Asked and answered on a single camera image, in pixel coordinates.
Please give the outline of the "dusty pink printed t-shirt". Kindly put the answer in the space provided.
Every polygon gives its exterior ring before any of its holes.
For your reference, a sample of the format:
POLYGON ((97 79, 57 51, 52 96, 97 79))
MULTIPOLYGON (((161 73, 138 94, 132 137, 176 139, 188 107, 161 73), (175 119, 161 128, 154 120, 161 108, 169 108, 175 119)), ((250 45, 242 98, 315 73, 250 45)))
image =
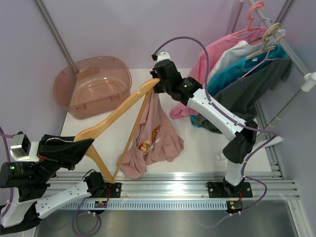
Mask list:
POLYGON ((152 92, 120 170, 126 177, 136 179, 147 172, 149 165, 174 161, 183 149, 183 139, 164 112, 159 95, 152 92))

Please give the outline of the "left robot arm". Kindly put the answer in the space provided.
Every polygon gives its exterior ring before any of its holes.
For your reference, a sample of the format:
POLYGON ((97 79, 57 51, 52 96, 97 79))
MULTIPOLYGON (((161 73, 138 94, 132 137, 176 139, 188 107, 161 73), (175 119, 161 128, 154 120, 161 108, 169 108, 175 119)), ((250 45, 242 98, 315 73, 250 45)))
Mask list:
POLYGON ((74 137, 44 135, 31 142, 22 131, 11 135, 7 147, 14 159, 0 169, 0 187, 10 189, 10 199, 0 207, 1 235, 23 232, 75 200, 101 197, 106 184, 100 172, 93 171, 73 187, 44 197, 48 181, 60 168, 73 170, 94 142, 93 138, 75 141, 74 137))

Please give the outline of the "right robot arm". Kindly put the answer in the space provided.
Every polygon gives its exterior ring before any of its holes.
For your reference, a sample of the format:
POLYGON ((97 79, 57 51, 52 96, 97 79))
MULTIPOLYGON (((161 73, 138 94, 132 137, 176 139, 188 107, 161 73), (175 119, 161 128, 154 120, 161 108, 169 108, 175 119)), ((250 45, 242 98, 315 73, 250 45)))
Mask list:
POLYGON ((209 100, 202 85, 191 77, 182 78, 175 64, 169 59, 157 62, 150 72, 159 78, 154 86, 155 93, 167 93, 173 100, 190 107, 209 120, 228 140, 222 150, 227 161, 227 172, 222 191, 229 197, 241 192, 244 177, 242 167, 245 157, 252 151, 256 141, 257 123, 235 117, 217 101, 209 100))

